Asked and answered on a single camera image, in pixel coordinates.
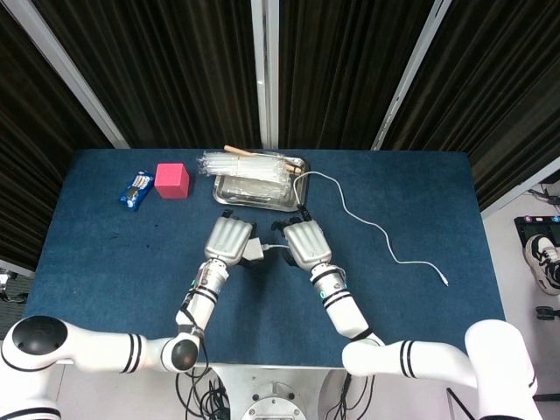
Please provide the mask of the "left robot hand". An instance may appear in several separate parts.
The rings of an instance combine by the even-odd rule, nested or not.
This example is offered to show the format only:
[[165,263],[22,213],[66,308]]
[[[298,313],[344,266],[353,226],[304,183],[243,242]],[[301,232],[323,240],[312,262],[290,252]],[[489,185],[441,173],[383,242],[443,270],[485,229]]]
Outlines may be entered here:
[[263,244],[256,231],[255,222],[240,219],[231,209],[225,210],[206,241],[206,259],[217,259],[227,267],[262,261]]

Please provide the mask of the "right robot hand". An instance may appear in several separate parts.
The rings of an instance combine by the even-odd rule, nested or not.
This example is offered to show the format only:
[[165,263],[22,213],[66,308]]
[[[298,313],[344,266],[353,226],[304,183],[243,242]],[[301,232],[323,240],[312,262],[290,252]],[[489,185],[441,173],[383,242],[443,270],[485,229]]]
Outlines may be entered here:
[[291,264],[311,272],[316,266],[332,260],[332,250],[323,230],[307,208],[298,205],[297,210],[299,216],[293,216],[288,220],[275,220],[271,224],[271,229],[280,232],[287,241]]

